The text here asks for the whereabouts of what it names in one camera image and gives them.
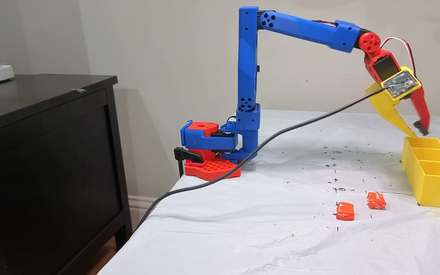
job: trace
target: yellow sorting bin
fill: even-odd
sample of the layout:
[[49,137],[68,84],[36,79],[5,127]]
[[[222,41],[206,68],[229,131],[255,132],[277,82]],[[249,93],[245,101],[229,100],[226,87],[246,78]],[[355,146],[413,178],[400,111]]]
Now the yellow sorting bin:
[[405,137],[402,164],[420,205],[440,207],[440,141]]

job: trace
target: white tablecloth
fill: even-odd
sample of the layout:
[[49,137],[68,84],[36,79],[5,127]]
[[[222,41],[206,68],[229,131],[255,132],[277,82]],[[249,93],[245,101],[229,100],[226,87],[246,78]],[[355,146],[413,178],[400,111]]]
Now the white tablecloth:
[[[260,141],[321,114],[262,110]],[[440,117],[430,132],[440,139]],[[417,205],[403,139],[366,113],[282,135],[239,178],[163,200],[99,274],[438,275],[440,208]],[[388,192],[385,210],[368,208],[370,191]],[[335,219],[337,202],[354,205],[354,221]]]

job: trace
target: wooden floor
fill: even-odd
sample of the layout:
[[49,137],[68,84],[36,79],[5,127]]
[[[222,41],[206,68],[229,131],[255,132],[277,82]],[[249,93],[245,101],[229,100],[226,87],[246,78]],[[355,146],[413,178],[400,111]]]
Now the wooden floor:
[[116,254],[115,237],[111,238],[105,246],[103,246],[93,258],[94,266],[87,273],[87,275],[96,275],[99,270],[105,266]]

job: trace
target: dark wooden dresser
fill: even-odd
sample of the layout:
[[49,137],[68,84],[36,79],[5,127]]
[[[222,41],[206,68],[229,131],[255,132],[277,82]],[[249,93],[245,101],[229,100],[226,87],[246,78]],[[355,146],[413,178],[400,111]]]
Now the dark wooden dresser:
[[86,274],[132,234],[116,76],[0,83],[0,275]]

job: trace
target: red mounting base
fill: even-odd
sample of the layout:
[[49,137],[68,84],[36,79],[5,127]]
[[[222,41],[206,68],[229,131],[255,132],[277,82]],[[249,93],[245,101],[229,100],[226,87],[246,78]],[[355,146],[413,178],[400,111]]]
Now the red mounting base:
[[[224,160],[220,155],[212,152],[212,150],[197,150],[189,149],[191,152],[197,153],[203,157],[203,163],[193,163],[190,160],[186,160],[184,165],[184,173],[188,176],[197,176],[200,179],[211,181],[219,176],[232,170],[236,164],[233,164],[229,160]],[[235,171],[233,174],[227,177],[227,179],[234,176],[241,176],[241,170]]]

